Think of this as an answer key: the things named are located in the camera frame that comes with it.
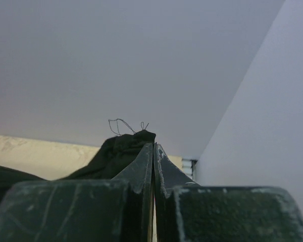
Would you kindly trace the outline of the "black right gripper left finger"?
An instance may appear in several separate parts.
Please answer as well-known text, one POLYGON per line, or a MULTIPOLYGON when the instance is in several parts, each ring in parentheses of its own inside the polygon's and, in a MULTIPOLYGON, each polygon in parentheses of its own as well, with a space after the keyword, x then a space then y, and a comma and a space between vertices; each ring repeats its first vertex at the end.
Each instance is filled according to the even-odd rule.
POLYGON ((153 145, 113 179, 30 181, 0 203, 0 241, 152 241, 153 145))

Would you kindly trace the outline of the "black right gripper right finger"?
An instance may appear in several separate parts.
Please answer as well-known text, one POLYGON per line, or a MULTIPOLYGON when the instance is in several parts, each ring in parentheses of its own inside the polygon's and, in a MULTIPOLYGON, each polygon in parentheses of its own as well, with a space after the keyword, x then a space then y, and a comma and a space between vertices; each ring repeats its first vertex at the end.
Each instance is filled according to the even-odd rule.
POLYGON ((154 146, 158 241, 303 241, 303 216, 279 187, 204 187, 154 146))

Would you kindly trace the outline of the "black t-shirt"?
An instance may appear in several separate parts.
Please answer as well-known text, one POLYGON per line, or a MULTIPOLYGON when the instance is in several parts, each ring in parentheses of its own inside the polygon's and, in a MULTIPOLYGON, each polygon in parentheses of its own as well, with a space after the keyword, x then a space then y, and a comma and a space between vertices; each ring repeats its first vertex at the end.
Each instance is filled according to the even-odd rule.
MULTIPOLYGON (((63 179, 112 179, 134 161, 145 144, 153 144, 155 138, 156 134, 145 128, 133 134, 118 134, 108 138, 86 166, 63 179)), ((44 179, 0 166, 0 202, 14 184, 38 180, 44 179)))

